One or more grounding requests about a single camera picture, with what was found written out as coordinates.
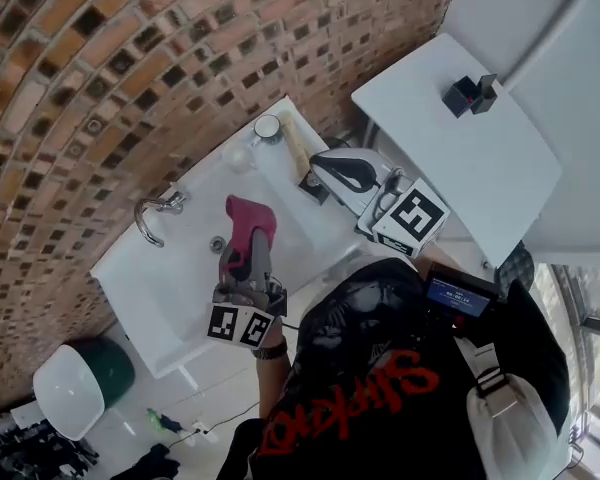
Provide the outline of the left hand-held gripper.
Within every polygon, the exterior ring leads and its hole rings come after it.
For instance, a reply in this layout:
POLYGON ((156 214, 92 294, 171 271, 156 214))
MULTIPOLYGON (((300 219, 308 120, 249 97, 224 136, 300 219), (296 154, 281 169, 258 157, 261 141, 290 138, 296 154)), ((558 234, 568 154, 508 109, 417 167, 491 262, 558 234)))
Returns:
POLYGON ((251 350, 260 349, 274 321, 287 315, 287 290, 272 277, 268 236, 251 237, 251 272, 243 280, 242 254, 228 245, 219 259, 219 280, 207 304, 207 337, 251 350))

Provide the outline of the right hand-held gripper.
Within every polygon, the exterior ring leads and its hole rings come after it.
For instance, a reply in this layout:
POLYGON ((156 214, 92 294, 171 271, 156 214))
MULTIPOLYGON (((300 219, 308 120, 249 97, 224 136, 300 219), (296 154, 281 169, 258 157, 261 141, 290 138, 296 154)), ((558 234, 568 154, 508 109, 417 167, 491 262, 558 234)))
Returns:
POLYGON ((366 148, 329 149, 310 158, 312 172, 354 214, 355 231, 413 259, 435 241, 450 208, 422 179, 402 168, 387 176, 381 155, 366 148))

